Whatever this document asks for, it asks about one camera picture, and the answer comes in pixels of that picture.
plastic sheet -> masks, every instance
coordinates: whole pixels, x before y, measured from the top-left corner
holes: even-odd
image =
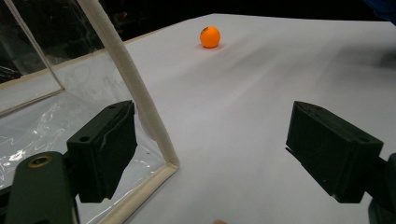
[[[43,151],[53,150],[65,153],[67,139],[104,107],[133,99],[111,57],[106,51],[98,50],[97,47],[102,47],[102,45],[97,44],[96,33],[87,23],[75,1],[14,1],[14,3],[21,17],[25,21],[32,22],[30,24],[27,22],[27,25],[33,36],[37,37],[36,43],[45,53],[46,65],[50,70],[47,74],[36,78],[35,87],[24,90],[24,93],[32,96],[46,89],[48,85],[40,78],[48,78],[51,73],[64,91],[0,117],[0,127],[2,127],[0,129],[0,189],[12,184],[15,168],[23,159]],[[58,27],[59,24],[53,27],[36,24],[37,20],[46,18],[48,12],[51,12],[51,10],[45,10],[47,8],[43,6],[50,6],[53,9],[53,6],[57,4],[69,6],[68,10],[71,10],[74,18],[77,18],[73,22],[68,21],[70,27],[75,28],[68,32],[81,37],[79,43],[84,48],[86,47],[82,52],[77,52],[79,48],[74,46],[69,52],[71,54],[64,56],[67,46],[70,47],[70,42],[64,43],[66,41],[64,39],[56,45],[51,44],[54,41],[53,38],[62,35],[56,31],[64,32],[64,27]],[[35,13],[31,13],[31,7],[35,8]],[[49,32],[40,33],[43,29],[35,27],[37,25],[47,27]],[[60,54],[53,54],[53,52],[60,51]],[[7,95],[3,92],[5,91],[0,92],[2,94],[0,106],[3,102],[8,105],[21,103],[18,97],[11,96],[12,94],[20,95],[16,86],[7,88]],[[121,199],[165,165],[157,143],[143,130],[138,113],[135,114],[134,121],[138,147],[130,164],[124,170],[113,198],[104,200],[102,203],[78,202],[81,223],[97,223]]]
[[[0,115],[61,91],[4,1],[0,1],[0,28]]]
[[[12,184],[22,160],[44,151],[65,153],[66,141],[98,110],[68,92],[60,93],[0,119],[0,187]],[[156,143],[135,124],[138,148],[111,200],[78,203],[82,223],[96,223],[122,197],[164,164]]]

ping pong ball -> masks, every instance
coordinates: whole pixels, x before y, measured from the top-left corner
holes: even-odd
[[[207,26],[199,36],[201,44],[207,49],[213,49],[220,42],[220,31],[214,26]]]

screw hole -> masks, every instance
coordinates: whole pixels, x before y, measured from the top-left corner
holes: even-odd
[[[52,161],[51,156],[47,156],[47,155],[39,156],[39,157],[36,157],[36,158],[30,160],[28,166],[30,168],[37,168],[37,167],[47,165],[51,161]]]
[[[80,137],[79,138],[79,141],[80,142],[88,142],[90,140],[90,137],[89,136],[84,136],[84,137]]]

white surface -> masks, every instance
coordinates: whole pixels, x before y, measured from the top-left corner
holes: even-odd
[[[221,41],[203,49],[199,34]],[[294,101],[323,106],[396,151],[396,27],[209,15],[128,45],[181,161],[130,223],[368,223],[286,150]]]

